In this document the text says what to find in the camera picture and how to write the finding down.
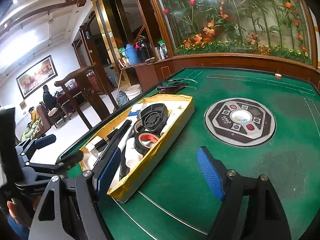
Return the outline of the person's left hand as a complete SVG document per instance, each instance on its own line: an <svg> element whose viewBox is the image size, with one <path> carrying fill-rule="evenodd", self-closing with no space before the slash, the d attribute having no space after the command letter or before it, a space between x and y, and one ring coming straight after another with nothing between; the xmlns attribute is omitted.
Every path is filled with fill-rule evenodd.
<svg viewBox="0 0 320 240"><path fill-rule="evenodd" d="M26 228L31 228L33 219L19 199L12 198L11 201L7 201L7 207L9 209L11 217L17 223L21 224Z"/></svg>

